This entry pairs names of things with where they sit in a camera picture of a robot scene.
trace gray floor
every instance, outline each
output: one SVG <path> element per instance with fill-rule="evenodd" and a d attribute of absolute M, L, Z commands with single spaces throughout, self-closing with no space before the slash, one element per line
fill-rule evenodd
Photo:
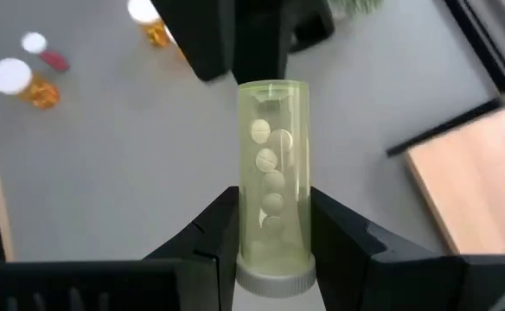
<path fill-rule="evenodd" d="M 72 62 L 65 75 L 48 73 L 62 95 L 52 111 L 0 95 L 17 259 L 140 258 L 237 184 L 233 79 L 202 84 L 175 50 L 150 48 L 125 0 L 0 0 L 0 21 L 0 58 L 42 70 L 16 45 L 38 30 Z M 385 157 L 387 147 L 495 96 L 441 2 L 385 1 L 292 56 L 288 76 L 310 83 L 314 185 L 441 251 L 400 158 Z M 316 289 L 289 301 L 237 289 L 236 310 L 260 306 L 316 310 L 321 301 Z"/>

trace white pill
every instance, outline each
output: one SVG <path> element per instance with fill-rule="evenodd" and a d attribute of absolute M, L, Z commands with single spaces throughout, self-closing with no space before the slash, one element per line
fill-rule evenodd
<path fill-rule="evenodd" d="M 278 166 L 278 156 L 264 148 L 256 155 L 256 167 L 264 173 L 272 172 Z"/>
<path fill-rule="evenodd" d="M 284 198 L 279 194 L 267 194 L 262 199 L 262 210 L 268 216 L 279 215 L 284 209 Z"/>
<path fill-rule="evenodd" d="M 285 187 L 285 177 L 281 172 L 275 170 L 270 173 L 266 173 L 262 180 L 264 187 L 270 191 L 279 191 Z"/>
<path fill-rule="evenodd" d="M 290 151 L 293 147 L 293 136 L 287 130 L 278 129 L 270 134 L 268 143 L 276 151 Z"/>
<path fill-rule="evenodd" d="M 284 221 L 278 216 L 268 216 L 262 222 L 262 231 L 268 237 L 279 237 L 284 229 Z"/>
<path fill-rule="evenodd" d="M 256 119 L 251 124 L 251 136 L 256 143 L 265 143 L 270 132 L 270 124 L 264 119 Z"/>

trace gray table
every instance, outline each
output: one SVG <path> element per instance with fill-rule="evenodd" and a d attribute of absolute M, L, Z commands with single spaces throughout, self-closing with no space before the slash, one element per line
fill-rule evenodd
<path fill-rule="evenodd" d="M 25 55 L 17 43 L 26 30 L 47 35 L 70 72 Z M 0 0 L 7 56 L 45 70 L 62 96 L 38 111 L 0 95 L 17 260 L 143 257 L 238 183 L 235 82 L 205 85 L 173 48 L 148 46 L 125 0 Z M 441 251 L 401 160 L 385 149 L 496 94 L 440 1 L 386 1 L 292 56 L 288 77 L 310 83 L 314 185 Z M 317 289 L 288 301 L 236 293 L 236 310 L 322 309 Z"/>

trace red object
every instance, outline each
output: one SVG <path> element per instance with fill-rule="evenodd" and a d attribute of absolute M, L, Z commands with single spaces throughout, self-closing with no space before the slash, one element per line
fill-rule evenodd
<path fill-rule="evenodd" d="M 48 63 L 52 68 L 60 72 L 65 72 L 70 67 L 64 56 L 51 50 L 44 51 L 39 54 L 39 57 Z"/>

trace wooden board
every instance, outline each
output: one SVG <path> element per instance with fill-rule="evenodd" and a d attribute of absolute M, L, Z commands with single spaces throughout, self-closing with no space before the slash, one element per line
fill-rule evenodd
<path fill-rule="evenodd" d="M 505 110 L 406 156 L 453 252 L 505 254 Z"/>

